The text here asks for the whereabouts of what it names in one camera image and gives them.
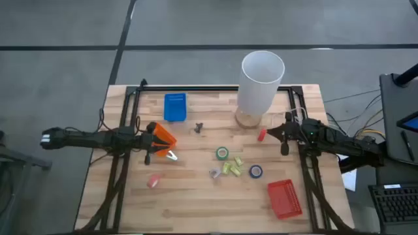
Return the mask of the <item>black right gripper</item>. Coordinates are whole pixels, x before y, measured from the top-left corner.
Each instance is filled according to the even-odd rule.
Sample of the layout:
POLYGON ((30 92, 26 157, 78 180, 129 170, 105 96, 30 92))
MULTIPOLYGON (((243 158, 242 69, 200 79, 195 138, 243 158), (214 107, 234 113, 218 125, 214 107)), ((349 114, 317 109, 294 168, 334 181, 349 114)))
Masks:
POLYGON ((267 130, 267 133, 281 142, 281 154, 289 154, 289 140, 300 140, 300 125, 295 121, 292 112, 285 113, 285 122, 279 127, 267 130))

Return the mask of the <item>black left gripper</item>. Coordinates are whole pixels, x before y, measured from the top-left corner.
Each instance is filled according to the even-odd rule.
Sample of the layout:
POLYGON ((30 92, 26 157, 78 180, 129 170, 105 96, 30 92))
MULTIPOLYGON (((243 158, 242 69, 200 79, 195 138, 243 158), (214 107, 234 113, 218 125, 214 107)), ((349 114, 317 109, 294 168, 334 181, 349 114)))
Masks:
POLYGON ((151 162, 151 153, 155 153, 158 151, 158 148, 171 148, 170 142, 165 142, 162 140, 154 140, 155 135, 153 134, 154 130, 156 128, 156 122, 151 122, 146 126, 146 130, 142 132, 141 134, 141 149, 146 150, 145 165, 150 165, 151 162))

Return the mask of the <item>pink tape roll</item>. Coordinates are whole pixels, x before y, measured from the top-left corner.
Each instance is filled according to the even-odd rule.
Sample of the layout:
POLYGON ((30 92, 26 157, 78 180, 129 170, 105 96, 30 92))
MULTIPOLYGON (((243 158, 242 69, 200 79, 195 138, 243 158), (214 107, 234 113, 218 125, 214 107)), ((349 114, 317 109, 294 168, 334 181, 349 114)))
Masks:
POLYGON ((147 186, 148 188, 152 189, 154 187, 156 187, 156 185, 159 183, 161 179, 161 175, 160 174, 152 174, 147 182, 147 186))

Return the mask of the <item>blue tape roll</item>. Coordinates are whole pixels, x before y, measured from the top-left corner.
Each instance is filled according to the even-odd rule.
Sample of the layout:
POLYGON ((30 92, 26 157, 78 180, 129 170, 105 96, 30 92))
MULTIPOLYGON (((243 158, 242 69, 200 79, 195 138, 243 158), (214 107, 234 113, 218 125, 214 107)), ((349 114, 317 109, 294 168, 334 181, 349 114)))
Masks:
POLYGON ((260 178, 263 175, 263 169, 259 165, 252 165, 249 169, 249 174, 253 179, 260 178))

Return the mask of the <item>orange plastic basket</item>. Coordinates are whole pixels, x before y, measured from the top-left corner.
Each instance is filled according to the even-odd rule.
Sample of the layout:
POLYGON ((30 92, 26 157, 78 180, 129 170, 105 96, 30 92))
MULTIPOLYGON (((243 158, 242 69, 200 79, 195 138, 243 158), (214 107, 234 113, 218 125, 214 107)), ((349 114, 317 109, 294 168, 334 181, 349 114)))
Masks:
POLYGON ((175 147, 177 140, 160 123, 156 123, 156 128, 153 134, 157 137, 158 140, 170 142, 170 145, 172 146, 171 148, 157 147, 159 150, 155 152, 156 155, 160 157, 165 157, 167 155, 167 152, 175 147))

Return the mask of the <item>blue plastic basket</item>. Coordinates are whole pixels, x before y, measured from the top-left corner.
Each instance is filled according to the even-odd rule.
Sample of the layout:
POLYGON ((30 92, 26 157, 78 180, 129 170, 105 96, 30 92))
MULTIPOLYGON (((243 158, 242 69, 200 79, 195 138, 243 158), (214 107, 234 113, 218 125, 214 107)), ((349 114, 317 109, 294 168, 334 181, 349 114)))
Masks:
POLYGON ((185 93, 167 93, 164 96, 165 121, 185 121, 187 117, 187 96, 185 93))

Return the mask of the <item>white cylindrical bucket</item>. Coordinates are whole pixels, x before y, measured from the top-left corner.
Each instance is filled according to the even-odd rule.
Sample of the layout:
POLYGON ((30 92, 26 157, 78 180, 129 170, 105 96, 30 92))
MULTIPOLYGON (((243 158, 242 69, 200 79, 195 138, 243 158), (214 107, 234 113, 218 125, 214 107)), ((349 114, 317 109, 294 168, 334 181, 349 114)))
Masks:
POLYGON ((285 73, 282 58, 260 50, 246 55, 241 64, 235 119, 239 126, 256 128, 272 105, 285 73))

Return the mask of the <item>red plastic basket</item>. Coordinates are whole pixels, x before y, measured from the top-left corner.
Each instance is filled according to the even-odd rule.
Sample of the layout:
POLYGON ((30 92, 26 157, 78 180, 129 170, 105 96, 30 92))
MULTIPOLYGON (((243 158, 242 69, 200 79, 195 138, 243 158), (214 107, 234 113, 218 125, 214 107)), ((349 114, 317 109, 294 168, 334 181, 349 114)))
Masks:
POLYGON ((302 215, 302 209, 291 180, 269 183, 267 191, 272 210, 278 219, 302 215))

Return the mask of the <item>white paper sheet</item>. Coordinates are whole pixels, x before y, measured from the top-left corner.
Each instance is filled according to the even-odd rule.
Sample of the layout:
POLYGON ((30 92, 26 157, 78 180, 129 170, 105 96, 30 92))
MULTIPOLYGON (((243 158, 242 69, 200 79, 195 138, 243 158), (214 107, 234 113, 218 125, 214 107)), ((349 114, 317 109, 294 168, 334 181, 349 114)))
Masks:
POLYGON ((342 179, 345 189, 355 192, 356 180, 357 180, 357 169, 351 170, 346 173, 342 173, 342 179))

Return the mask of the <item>black pen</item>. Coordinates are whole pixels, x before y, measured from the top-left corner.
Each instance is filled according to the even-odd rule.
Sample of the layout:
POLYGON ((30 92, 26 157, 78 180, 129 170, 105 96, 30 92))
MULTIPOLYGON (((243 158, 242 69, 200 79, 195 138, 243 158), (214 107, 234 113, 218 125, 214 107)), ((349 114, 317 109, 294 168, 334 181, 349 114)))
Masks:
POLYGON ((405 131, 401 131, 401 137, 402 137, 402 139, 403 139, 403 141, 406 145, 406 149, 408 151, 408 155, 410 156, 411 161, 414 162, 415 161, 415 156, 413 154, 413 150, 411 148, 410 142, 408 140, 408 136, 407 136, 405 131))

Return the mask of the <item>tablet with blue screen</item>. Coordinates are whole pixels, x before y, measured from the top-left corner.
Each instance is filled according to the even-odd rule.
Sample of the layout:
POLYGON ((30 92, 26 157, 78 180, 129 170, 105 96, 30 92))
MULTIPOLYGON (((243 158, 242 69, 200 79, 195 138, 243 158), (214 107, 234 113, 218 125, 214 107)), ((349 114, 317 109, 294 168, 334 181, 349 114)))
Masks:
POLYGON ((418 133, 418 111, 397 121, 396 126, 418 133))

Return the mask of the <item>black keyboard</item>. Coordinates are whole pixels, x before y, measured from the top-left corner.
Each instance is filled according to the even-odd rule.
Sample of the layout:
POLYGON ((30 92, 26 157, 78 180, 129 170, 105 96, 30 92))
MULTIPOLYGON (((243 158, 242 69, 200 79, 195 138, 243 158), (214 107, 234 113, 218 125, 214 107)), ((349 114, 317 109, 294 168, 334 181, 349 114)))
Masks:
POLYGON ((418 224, 418 183, 368 186, 383 225, 418 224))

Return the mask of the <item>grey metal stand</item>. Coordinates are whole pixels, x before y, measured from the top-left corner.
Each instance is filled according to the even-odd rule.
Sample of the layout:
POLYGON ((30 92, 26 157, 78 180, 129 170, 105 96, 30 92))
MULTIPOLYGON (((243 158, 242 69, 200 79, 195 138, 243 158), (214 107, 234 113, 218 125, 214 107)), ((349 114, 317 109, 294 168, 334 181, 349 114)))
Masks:
POLYGON ((51 161, 26 155, 19 151, 8 149, 5 146, 5 133, 0 130, 0 174, 3 173, 9 163, 31 164, 32 166, 39 166, 43 170, 49 170, 52 166, 51 161))

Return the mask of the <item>black monitor pole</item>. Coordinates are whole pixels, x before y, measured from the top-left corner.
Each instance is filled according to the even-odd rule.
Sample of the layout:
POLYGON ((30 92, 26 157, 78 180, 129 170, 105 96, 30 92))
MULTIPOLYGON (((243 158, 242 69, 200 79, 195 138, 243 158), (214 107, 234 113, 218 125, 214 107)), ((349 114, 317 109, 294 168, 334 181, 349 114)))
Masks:
POLYGON ((406 87, 410 81, 418 77, 418 63, 403 72, 402 74, 393 74, 392 79, 395 85, 406 87))

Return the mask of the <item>black metal table frame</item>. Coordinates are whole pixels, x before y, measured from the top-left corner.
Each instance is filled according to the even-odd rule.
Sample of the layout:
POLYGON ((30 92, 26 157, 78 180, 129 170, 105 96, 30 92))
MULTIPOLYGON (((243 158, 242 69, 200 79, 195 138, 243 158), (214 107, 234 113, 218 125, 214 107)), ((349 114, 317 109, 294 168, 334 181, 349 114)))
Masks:
MULTIPOLYGON (((287 156, 280 153, 280 141, 266 136, 257 141, 259 129, 243 129, 237 125, 236 91, 221 91, 221 86, 192 86, 180 91, 145 91, 138 98, 141 129, 150 121, 162 124, 177 139, 173 152, 178 161, 152 157, 144 165, 144 152, 132 152, 127 165, 119 223, 114 215, 116 196, 111 205, 107 225, 119 233, 276 233, 311 232, 311 219, 304 188, 300 157, 296 142, 289 141, 287 156), (163 99, 166 93, 187 93, 187 119, 179 123, 163 120, 163 99), (203 123, 201 133, 194 131, 203 123), (239 156, 244 164, 242 175, 233 173, 212 179, 209 171, 221 168, 215 151, 229 150, 228 162, 235 165, 239 156), (248 170, 260 165, 263 175, 252 179, 248 170), (147 181, 160 174, 160 182, 150 189, 147 181), (267 185, 290 179, 293 182, 302 215, 278 219, 271 207, 267 185)), ((335 155, 319 157, 320 174, 326 198, 343 222, 354 228, 342 175, 335 155)), ((83 228, 105 199, 112 167, 111 157, 97 161, 88 170, 82 201, 74 228, 83 228)))

